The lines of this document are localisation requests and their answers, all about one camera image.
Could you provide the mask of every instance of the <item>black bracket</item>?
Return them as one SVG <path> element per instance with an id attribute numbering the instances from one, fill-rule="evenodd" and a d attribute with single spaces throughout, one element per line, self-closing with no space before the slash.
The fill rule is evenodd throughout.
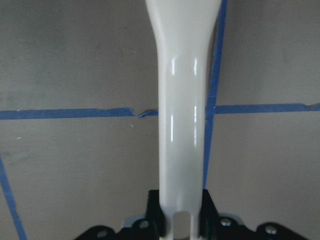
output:
<path id="1" fill-rule="evenodd" d="M 307 240 L 290 229 L 267 222 L 256 231 L 240 225 L 235 219 L 220 216 L 208 190 L 203 190 L 199 236 L 206 240 Z M 150 190 L 145 217 L 124 227 L 118 233 L 107 226 L 94 226 L 75 240 L 159 240 L 166 234 L 165 216 L 159 204 L 159 191 Z"/>

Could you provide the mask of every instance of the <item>vertical blue tape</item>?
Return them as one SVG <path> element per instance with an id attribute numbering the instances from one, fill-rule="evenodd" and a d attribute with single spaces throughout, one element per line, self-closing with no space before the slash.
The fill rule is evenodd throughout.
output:
<path id="1" fill-rule="evenodd" d="M 205 132 L 204 132 L 204 165 L 203 165 L 203 188 L 207 185 L 207 176 L 210 160 L 210 148 L 214 130 L 214 116 L 217 102 L 218 81 L 221 65 L 222 46 L 224 41 L 226 12 L 228 0 L 222 0 L 217 21 L 217 32 L 213 50 L 213 63 L 209 82 L 209 92 L 205 109 Z"/>
<path id="2" fill-rule="evenodd" d="M 16 232 L 19 236 L 20 240 L 27 240 L 27 236 L 25 233 L 25 229 L 22 225 L 22 222 L 17 214 L 16 211 L 16 202 L 15 202 L 15 198 L 14 195 L 11 191 L 10 185 L 9 185 L 9 181 L 6 175 L 6 171 L 4 168 L 4 164 L 2 162 L 2 159 L 0 157 L 0 183 L 1 183 L 1 187 L 2 187 L 2 191 L 6 200 L 6 203 L 9 207 L 9 211 L 11 213 L 11 217 L 16 229 Z"/>

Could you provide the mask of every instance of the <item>white handle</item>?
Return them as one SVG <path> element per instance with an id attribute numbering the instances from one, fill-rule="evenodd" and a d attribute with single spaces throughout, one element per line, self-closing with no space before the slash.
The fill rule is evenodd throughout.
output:
<path id="1" fill-rule="evenodd" d="M 221 0 L 146 0 L 158 54 L 160 205 L 173 239 L 173 216 L 191 216 L 199 234 L 210 39 Z"/>

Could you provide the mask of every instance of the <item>gray surface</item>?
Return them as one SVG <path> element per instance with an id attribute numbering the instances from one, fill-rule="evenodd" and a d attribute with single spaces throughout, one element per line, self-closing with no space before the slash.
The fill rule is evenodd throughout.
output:
<path id="1" fill-rule="evenodd" d="M 320 238 L 320 113 L 216 115 L 207 188 L 251 229 Z"/>
<path id="2" fill-rule="evenodd" d="M 157 126 L 156 117 L 0 121 L 0 154 L 28 239 L 72 240 L 101 224 L 119 230 L 144 213 L 148 190 L 159 188 Z"/>
<path id="3" fill-rule="evenodd" d="M 218 105 L 320 103 L 320 1 L 228 3 Z"/>
<path id="4" fill-rule="evenodd" d="M 0 191 L 0 238 L 18 240 L 18 235 L 12 221 L 3 191 Z"/>
<path id="5" fill-rule="evenodd" d="M 143 0 L 1 1 L 0 109 L 157 108 Z"/>

